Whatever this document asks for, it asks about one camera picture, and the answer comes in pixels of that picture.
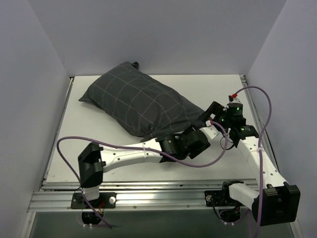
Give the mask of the dark grey checked pillowcase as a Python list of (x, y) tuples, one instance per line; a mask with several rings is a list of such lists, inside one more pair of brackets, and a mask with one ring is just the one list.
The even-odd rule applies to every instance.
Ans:
[(137, 62), (126, 61), (104, 73), (79, 101), (103, 110), (129, 134), (144, 139), (204, 125), (200, 107), (141, 72)]

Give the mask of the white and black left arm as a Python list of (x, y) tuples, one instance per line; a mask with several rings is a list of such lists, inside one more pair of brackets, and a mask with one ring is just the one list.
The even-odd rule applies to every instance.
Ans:
[(84, 193), (82, 202), (89, 208), (99, 204), (104, 173), (141, 163), (171, 162), (172, 158), (180, 161), (187, 157), (193, 159), (210, 147), (217, 134), (211, 126), (200, 129), (191, 126), (182, 133), (120, 148), (89, 143), (78, 156), (80, 184)]

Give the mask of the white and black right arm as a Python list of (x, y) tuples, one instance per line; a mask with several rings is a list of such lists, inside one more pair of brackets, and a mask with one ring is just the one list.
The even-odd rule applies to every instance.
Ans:
[(295, 221), (300, 201), (300, 190), (290, 185), (277, 171), (260, 142), (254, 126), (243, 117), (243, 104), (239, 101), (225, 107), (212, 102), (199, 117), (213, 132), (228, 135), (233, 146), (243, 155), (259, 185), (258, 190), (249, 188), (239, 180), (225, 181), (215, 198), (218, 206), (246, 206), (252, 211), (260, 226)]

